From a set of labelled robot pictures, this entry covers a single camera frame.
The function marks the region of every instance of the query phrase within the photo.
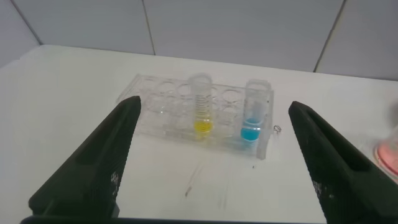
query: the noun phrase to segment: scratch on table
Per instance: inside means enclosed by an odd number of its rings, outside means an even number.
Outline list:
[[[189,186],[188,190],[185,192],[185,196],[188,197],[189,192],[191,191],[192,187]]]
[[[185,191],[185,197],[188,197],[189,192],[192,190],[193,185],[202,170],[203,170],[203,161],[199,162],[198,165],[196,166],[195,170],[193,171],[193,173],[190,177],[190,180],[188,182],[187,190]]]

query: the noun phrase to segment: blue liquid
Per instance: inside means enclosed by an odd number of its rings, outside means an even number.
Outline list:
[[[249,118],[243,122],[241,137],[247,141],[255,141],[260,136],[260,121]]]

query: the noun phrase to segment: metal ring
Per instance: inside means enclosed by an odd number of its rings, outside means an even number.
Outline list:
[[[278,125],[274,126],[274,131],[279,134],[282,131],[282,128],[280,128]]]

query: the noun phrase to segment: test tube with blue liquid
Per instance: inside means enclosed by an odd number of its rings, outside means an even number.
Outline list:
[[[247,142],[256,142],[264,128],[270,89],[271,85],[264,80],[249,80],[246,83],[241,137]]]

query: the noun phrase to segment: tile grout line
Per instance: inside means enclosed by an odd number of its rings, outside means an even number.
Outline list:
[[[148,27],[148,32],[149,32],[150,43],[152,44],[152,50],[153,50],[153,52],[154,52],[154,55],[156,55],[154,40],[152,39],[152,33],[150,32],[150,27],[149,27],[149,20],[148,20],[147,8],[145,7],[144,0],[141,0],[141,1],[142,1],[142,6],[144,6],[144,14],[145,14],[145,19],[146,19],[146,21],[147,21],[147,27]]]
[[[18,5],[14,2],[14,0],[10,0],[11,4],[14,6],[14,8],[17,10],[19,16],[22,18],[22,20],[25,22],[26,26],[29,28],[33,36],[36,38],[37,42],[39,45],[43,45],[43,42],[40,40],[39,36],[36,34],[35,30],[33,30],[32,26],[29,24],[21,10],[19,9]]]
[[[343,9],[344,9],[344,7],[345,7],[346,2],[347,2],[347,0],[343,0],[343,2],[341,3],[340,9],[339,9],[339,11],[338,11],[338,13],[337,13],[337,16],[336,16],[336,19],[335,19],[335,21],[333,22],[333,25],[332,25],[332,27],[331,27],[331,29],[330,29],[330,31],[329,31],[328,37],[326,38],[325,44],[323,45],[321,54],[319,55],[318,60],[317,60],[317,63],[315,64],[315,68],[314,68],[313,71],[312,71],[312,72],[314,72],[314,73],[316,73],[317,70],[318,70],[319,63],[321,62],[321,59],[322,59],[322,57],[323,57],[323,54],[325,53],[326,47],[327,47],[328,44],[329,44],[329,41],[330,41],[330,39],[331,39],[331,35],[332,35],[333,32],[335,31],[336,25],[337,25],[338,21],[340,20],[341,13],[343,12]]]

